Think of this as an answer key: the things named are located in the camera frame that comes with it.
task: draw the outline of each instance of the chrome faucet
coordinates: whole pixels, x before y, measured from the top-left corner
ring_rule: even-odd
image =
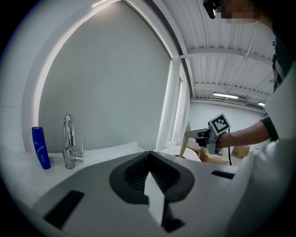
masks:
[[[73,117],[71,114],[66,114],[64,118],[64,147],[63,156],[66,168],[71,169],[75,167],[75,161],[83,162],[85,141],[82,143],[82,151],[72,152],[71,146],[75,146],[75,133],[73,125]]]

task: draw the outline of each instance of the black cable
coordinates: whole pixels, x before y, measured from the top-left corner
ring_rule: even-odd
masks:
[[[232,165],[231,159],[230,159],[230,147],[228,147],[228,159],[229,159],[229,164]]]

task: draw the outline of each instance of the white corrugated ceiling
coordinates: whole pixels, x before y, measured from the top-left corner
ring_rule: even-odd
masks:
[[[189,59],[194,99],[227,92],[247,99],[249,105],[268,100],[273,93],[271,59],[275,40],[269,28],[260,23],[229,24],[219,16],[210,19],[203,0],[162,3],[169,12],[166,18],[171,15],[169,23],[176,25],[173,30],[179,31],[187,49],[182,57]]]

